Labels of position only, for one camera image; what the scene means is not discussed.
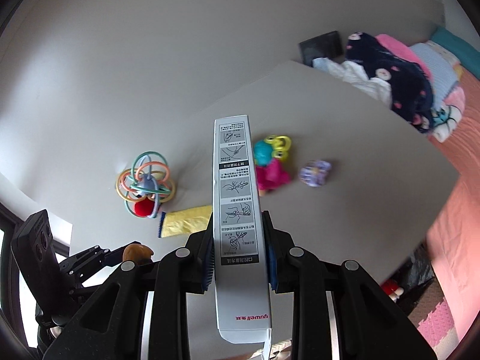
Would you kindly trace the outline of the black wall socket panel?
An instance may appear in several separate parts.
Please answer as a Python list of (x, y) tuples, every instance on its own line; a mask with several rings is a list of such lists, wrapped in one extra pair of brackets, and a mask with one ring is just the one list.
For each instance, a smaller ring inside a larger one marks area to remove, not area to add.
[(304, 65), (313, 66), (318, 58), (335, 59), (343, 55), (341, 37), (338, 31), (321, 34), (298, 44)]

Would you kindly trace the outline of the brown plush bear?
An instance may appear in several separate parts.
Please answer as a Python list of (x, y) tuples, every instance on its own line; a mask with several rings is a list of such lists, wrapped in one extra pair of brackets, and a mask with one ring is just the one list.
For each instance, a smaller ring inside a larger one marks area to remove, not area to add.
[(132, 261), (137, 265), (152, 263), (154, 251), (144, 244), (132, 243), (124, 248), (122, 261)]

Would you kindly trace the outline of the teal yellow toy frog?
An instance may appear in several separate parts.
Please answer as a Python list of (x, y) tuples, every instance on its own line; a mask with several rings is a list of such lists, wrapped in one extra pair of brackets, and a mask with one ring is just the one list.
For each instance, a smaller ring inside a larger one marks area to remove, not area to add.
[(256, 165), (268, 166), (272, 160), (280, 162), (287, 160), (291, 147), (291, 139), (285, 135), (270, 135), (263, 140), (257, 141), (253, 146), (254, 160)]

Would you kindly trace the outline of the teal pillow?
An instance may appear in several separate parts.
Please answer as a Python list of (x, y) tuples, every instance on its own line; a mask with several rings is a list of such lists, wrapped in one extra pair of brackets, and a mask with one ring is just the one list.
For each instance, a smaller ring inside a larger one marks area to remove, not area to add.
[(444, 49), (458, 57), (460, 64), (479, 79), (480, 54), (473, 46), (462, 38), (454, 35), (443, 27), (438, 27), (430, 37)]

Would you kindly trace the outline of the light blue knit blanket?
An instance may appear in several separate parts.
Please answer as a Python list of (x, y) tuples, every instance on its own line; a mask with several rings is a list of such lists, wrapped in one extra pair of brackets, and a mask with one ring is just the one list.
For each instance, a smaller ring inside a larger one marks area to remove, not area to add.
[(433, 41), (416, 43), (409, 47), (430, 70), (430, 85), (433, 90), (433, 108), (437, 111), (448, 95), (458, 86), (459, 78), (454, 66), (459, 59), (450, 51)]

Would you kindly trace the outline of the pink toy frog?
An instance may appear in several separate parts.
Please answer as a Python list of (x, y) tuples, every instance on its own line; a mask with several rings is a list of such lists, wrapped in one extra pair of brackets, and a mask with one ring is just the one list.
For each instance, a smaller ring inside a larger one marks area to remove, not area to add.
[(291, 182), (289, 173), (283, 168), (282, 162), (274, 158), (267, 166), (256, 165), (256, 181), (260, 196)]

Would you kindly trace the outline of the yellow plastic wrapper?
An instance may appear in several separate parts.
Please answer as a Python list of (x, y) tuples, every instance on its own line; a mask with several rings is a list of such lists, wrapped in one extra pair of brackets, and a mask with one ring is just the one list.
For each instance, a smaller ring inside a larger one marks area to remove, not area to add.
[(202, 205), (181, 211), (165, 212), (160, 216), (159, 238), (192, 234), (208, 227), (212, 207)]

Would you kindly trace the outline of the pink fleece blanket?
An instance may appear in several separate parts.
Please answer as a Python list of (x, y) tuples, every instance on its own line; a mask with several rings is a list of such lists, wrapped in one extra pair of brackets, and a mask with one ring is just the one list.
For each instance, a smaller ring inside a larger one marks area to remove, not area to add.
[(409, 49), (404, 43), (386, 34), (379, 34), (376, 36), (376, 39), (381, 46), (388, 49), (389, 52), (391, 52), (396, 57), (399, 57), (410, 63), (416, 63), (422, 69), (422, 72), (425, 73), (428, 80), (433, 80), (431, 70), (428, 69), (428, 67), (420, 59), (420, 57), (415, 54), (411, 49)]

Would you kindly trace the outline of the foam floor mat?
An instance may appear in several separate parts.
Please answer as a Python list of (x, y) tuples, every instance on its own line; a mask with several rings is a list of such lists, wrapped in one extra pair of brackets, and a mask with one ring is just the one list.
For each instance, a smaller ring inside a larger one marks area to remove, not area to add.
[(432, 347), (437, 359), (447, 359), (459, 344), (452, 313), (436, 279), (408, 317)]

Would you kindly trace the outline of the white cloth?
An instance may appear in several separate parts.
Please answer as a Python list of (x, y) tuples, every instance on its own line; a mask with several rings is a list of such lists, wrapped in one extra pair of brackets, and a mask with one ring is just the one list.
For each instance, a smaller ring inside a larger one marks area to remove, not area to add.
[(383, 103), (386, 107), (391, 108), (391, 85), (378, 77), (369, 78), (360, 64), (352, 61), (336, 63), (329, 58), (315, 58), (312, 61), (312, 67), (349, 83), (368, 96)]

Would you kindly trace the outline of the white medical product box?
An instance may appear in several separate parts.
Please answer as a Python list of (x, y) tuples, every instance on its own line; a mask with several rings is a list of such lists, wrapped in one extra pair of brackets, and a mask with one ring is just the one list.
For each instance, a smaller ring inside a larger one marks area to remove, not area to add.
[(246, 115), (214, 123), (212, 226), (219, 334), (235, 345), (267, 345), (272, 335), (268, 264)]

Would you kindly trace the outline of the navy patterned fleece blanket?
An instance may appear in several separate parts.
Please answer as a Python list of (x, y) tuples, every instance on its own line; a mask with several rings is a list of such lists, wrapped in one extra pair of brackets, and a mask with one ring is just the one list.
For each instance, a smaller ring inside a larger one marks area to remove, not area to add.
[(431, 131), (434, 96), (419, 64), (394, 55), (368, 33), (352, 33), (348, 37), (346, 59), (362, 66), (369, 78), (391, 86), (391, 111), (420, 133)]

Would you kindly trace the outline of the colourful ring rattle toy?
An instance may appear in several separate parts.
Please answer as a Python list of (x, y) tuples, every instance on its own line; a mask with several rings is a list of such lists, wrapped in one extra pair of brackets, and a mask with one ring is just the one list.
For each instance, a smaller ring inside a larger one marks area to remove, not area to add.
[(131, 167), (124, 169), (115, 181), (115, 191), (124, 208), (140, 219), (155, 219), (164, 203), (176, 194), (167, 159), (159, 152), (140, 153)]

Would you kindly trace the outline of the pink bed sheet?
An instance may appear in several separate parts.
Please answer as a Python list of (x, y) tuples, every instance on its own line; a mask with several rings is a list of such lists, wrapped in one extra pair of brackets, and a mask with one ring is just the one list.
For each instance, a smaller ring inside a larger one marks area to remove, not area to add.
[(464, 71), (460, 86), (466, 97), (462, 120), (444, 143), (432, 141), (459, 178), (427, 245), (445, 294), (470, 300), (479, 296), (479, 80)]

